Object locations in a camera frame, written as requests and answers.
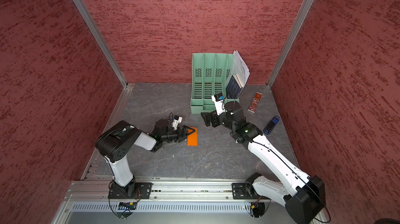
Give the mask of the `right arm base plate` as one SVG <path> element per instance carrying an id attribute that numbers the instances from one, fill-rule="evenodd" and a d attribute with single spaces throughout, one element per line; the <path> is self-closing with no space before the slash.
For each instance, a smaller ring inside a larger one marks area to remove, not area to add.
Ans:
<path id="1" fill-rule="evenodd" d="M 232 195 L 234 200 L 253 200 L 257 201 L 258 199 L 261 200 L 269 200 L 268 197 L 264 197 L 259 195 L 254 187 L 245 182 L 237 182 L 237 183 L 232 183 Z"/>

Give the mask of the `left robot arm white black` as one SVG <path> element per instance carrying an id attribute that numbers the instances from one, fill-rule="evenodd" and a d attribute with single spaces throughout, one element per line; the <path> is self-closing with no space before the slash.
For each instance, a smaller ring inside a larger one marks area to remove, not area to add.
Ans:
<path id="1" fill-rule="evenodd" d="M 120 121 L 104 132 L 95 147 L 105 158 L 112 172 L 112 181 L 108 188 L 108 198 L 114 199 L 149 199 L 153 184 L 136 182 L 127 154 L 132 147 L 140 147 L 150 152 L 157 152 L 165 142 L 180 143 L 184 140 L 196 140 L 196 128 L 179 126 L 181 117 L 160 119 L 151 133 L 145 133 L 126 121 Z"/>

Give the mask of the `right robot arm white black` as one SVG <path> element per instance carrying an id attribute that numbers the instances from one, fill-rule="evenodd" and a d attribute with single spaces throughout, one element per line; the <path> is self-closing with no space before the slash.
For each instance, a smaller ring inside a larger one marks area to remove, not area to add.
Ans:
<path id="1" fill-rule="evenodd" d="M 220 125 L 230 130 L 231 137 L 258 157 L 278 178 L 271 181 L 261 174 L 248 178 L 247 184 L 259 197 L 269 198 L 285 207 L 297 224 L 310 224 L 326 208 L 323 180 L 311 177 L 282 155 L 254 124 L 248 122 L 238 103 L 216 102 L 216 109 L 201 113 L 207 127 Z"/>

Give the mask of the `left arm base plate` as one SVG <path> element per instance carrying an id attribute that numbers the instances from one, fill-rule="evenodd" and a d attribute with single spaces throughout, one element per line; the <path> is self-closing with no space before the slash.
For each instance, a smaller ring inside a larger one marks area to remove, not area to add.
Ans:
<path id="1" fill-rule="evenodd" d="M 153 184 L 150 182 L 132 182 L 122 187 L 111 182 L 109 186 L 109 199 L 149 199 Z"/>

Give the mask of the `orange square paper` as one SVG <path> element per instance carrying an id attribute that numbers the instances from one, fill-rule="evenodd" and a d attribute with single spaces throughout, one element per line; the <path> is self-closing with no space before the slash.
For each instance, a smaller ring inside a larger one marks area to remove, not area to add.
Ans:
<path id="1" fill-rule="evenodd" d="M 195 134 L 187 137 L 187 145 L 192 147 L 196 147 L 198 145 L 198 130 L 196 130 Z"/>

